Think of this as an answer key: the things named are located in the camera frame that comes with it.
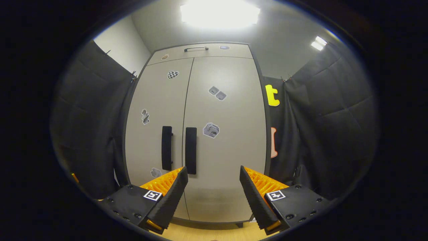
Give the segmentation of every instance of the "white cabinet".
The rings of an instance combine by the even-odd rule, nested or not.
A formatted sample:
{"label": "white cabinet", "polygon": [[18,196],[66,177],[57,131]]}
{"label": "white cabinet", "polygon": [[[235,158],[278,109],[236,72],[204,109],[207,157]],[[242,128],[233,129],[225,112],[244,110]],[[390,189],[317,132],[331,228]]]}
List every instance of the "white cabinet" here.
{"label": "white cabinet", "polygon": [[[179,54],[195,46],[208,50]],[[168,53],[159,63],[158,58]],[[126,123],[125,160],[131,183],[154,179],[153,168],[161,174],[169,171],[162,169],[162,128],[168,126],[173,133],[172,170],[187,166],[189,171],[174,216],[212,223],[249,220],[252,213],[239,168],[264,173],[270,161],[266,105],[248,45],[209,43],[156,51],[137,83]],[[146,124],[143,109],[149,113]]]}

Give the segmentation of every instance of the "wall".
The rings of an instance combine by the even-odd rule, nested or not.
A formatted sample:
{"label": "wall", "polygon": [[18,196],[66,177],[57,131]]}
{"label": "wall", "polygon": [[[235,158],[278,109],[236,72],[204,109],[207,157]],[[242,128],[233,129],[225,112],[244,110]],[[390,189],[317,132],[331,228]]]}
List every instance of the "wall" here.
{"label": "wall", "polygon": [[151,53],[138,34],[131,16],[116,22],[99,34],[95,43],[117,63],[138,76]]}

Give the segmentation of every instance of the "cabinet handle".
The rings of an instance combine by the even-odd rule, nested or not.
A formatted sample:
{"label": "cabinet handle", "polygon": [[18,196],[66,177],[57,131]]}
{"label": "cabinet handle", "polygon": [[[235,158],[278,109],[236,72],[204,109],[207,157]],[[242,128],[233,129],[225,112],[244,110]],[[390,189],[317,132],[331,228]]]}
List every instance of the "cabinet handle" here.
{"label": "cabinet handle", "polygon": [[205,50],[208,50],[208,47],[199,46],[199,47],[185,48],[184,51],[187,52],[188,49],[192,49],[192,48],[205,48]]}
{"label": "cabinet handle", "polygon": [[196,127],[186,127],[186,167],[188,174],[196,174]]}
{"label": "cabinet handle", "polygon": [[171,143],[172,127],[162,127],[162,169],[172,171]]}

